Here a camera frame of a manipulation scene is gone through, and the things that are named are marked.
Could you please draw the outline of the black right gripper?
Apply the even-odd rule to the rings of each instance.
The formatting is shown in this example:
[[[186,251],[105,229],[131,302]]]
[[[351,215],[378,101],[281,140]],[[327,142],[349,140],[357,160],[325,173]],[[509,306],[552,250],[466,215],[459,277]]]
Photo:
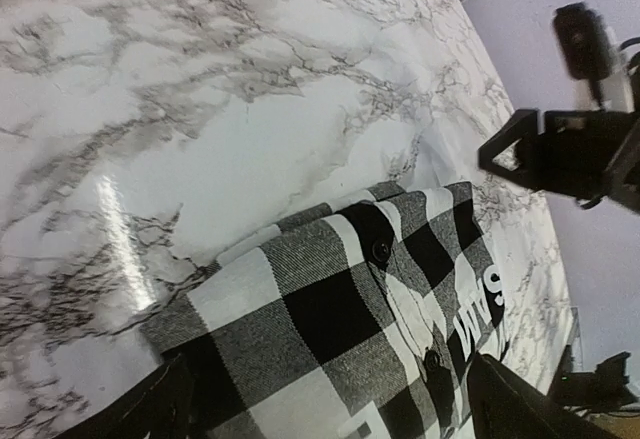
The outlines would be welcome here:
[[[478,150],[481,170],[513,184],[571,197],[582,209],[609,199],[639,207],[639,114],[518,109]],[[517,167],[495,159],[514,147]]]

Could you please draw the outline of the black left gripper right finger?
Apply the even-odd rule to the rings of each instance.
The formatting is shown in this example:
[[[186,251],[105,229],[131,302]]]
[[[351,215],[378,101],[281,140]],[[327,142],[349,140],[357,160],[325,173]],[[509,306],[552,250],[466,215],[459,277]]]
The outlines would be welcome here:
[[[613,433],[579,417],[571,407],[610,412],[625,401],[625,354],[594,372],[568,373],[561,392],[549,397],[489,355],[477,356],[467,376],[477,438],[612,438]]]

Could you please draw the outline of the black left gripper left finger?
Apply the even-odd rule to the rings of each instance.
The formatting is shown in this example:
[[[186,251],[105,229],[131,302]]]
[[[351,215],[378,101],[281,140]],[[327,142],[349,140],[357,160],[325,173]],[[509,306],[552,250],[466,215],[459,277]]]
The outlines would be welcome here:
[[[194,380],[186,359],[166,361],[112,405],[74,427],[76,438],[184,438]]]

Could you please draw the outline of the black white plaid shirt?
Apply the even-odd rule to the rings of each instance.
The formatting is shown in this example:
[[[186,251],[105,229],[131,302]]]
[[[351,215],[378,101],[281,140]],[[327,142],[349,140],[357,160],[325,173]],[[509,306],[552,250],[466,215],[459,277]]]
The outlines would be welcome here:
[[[195,438],[448,438],[503,358],[505,297],[467,182],[388,182],[265,228],[142,333],[194,377]]]

